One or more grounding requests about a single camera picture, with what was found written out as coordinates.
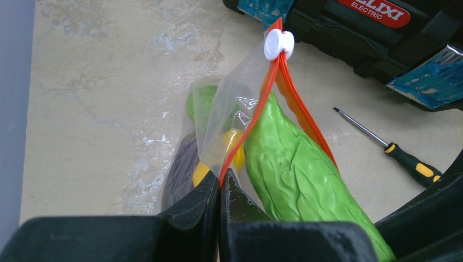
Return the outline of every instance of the red logo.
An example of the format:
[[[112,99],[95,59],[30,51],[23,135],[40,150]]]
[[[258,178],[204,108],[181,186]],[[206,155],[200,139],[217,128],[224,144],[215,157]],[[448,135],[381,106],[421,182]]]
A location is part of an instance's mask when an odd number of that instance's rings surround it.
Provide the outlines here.
[[[410,22],[410,13],[385,0],[337,0],[341,4],[392,28]]]

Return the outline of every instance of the toolbox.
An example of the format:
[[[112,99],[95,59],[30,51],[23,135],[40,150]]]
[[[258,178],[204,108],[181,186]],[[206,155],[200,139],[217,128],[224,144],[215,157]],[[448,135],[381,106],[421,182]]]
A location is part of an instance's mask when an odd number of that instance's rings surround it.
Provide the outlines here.
[[[463,3],[459,0],[223,0],[267,26],[278,17],[296,41],[345,61],[417,102],[463,108]]]

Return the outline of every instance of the yellow lemon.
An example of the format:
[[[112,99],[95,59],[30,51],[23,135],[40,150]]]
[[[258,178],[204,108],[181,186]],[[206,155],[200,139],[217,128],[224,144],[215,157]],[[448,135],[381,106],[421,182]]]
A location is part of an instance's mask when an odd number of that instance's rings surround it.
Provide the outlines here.
[[[222,134],[223,142],[227,148],[227,153],[233,149],[233,147],[238,143],[240,138],[243,136],[243,132],[238,129],[231,129],[226,133]],[[233,157],[233,164],[235,164],[236,171],[241,171],[245,163],[245,150],[243,145],[240,146],[235,156]],[[209,168],[203,162],[199,162],[196,168],[193,171],[193,185],[196,187],[203,180],[206,174],[209,172]]]

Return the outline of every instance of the yellow object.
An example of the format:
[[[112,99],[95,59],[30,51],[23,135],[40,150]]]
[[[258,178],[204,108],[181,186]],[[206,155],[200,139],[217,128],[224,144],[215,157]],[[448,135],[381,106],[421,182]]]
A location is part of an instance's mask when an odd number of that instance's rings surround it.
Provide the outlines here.
[[[238,143],[238,141],[240,140],[242,136],[243,136],[243,132],[238,129],[231,129],[227,131],[226,133],[222,134],[222,139],[227,149],[227,153],[233,149],[233,147],[236,145],[236,143]],[[243,146],[241,145],[235,157],[233,157],[233,164],[235,164],[237,172],[241,171],[242,167],[244,166],[244,163],[245,163],[245,150]],[[194,187],[199,185],[199,183],[203,180],[203,178],[206,176],[209,170],[210,169],[203,162],[200,161],[198,163],[198,165],[193,171],[193,176],[192,176]]]
[[[386,154],[389,154],[389,153],[392,152],[394,149],[395,149],[395,144],[392,144],[392,146],[391,146],[390,148],[388,148],[385,152],[386,152]]]
[[[422,163],[418,163],[415,169],[425,177],[432,177],[434,175],[434,172]]]

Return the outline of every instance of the screwdriver shaft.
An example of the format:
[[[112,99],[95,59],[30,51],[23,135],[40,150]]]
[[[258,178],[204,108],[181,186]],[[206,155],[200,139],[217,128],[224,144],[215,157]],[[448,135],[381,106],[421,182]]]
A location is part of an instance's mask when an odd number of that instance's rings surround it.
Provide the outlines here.
[[[388,143],[386,141],[382,140],[380,137],[375,135],[372,131],[368,130],[366,127],[364,127],[362,124],[357,122],[355,119],[351,118],[348,114],[344,113],[342,110],[338,108],[333,108],[336,112],[338,112],[342,117],[344,117],[347,121],[349,121],[351,124],[362,130],[365,134],[367,134],[369,137],[373,138],[376,142],[380,143],[384,147],[388,147]]]

